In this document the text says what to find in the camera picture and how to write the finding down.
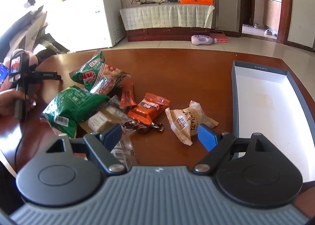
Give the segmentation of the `person left hand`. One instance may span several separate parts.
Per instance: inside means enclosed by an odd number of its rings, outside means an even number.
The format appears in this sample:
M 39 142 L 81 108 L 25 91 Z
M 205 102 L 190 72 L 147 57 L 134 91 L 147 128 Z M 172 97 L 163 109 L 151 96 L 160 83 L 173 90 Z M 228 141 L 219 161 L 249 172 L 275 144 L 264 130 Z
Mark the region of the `person left hand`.
M 38 58 L 30 51 L 24 50 L 29 55 L 29 65 L 38 65 Z M 1 69 L 10 67 L 10 58 L 5 58 L 1 63 Z M 9 81 L 8 76 L 1 81 L 1 116 L 14 116 L 14 109 L 17 100 L 27 100 L 28 110 L 31 110 L 36 105 L 38 96 L 36 91 L 31 97 L 25 95 L 21 91 L 12 88 L 12 83 Z

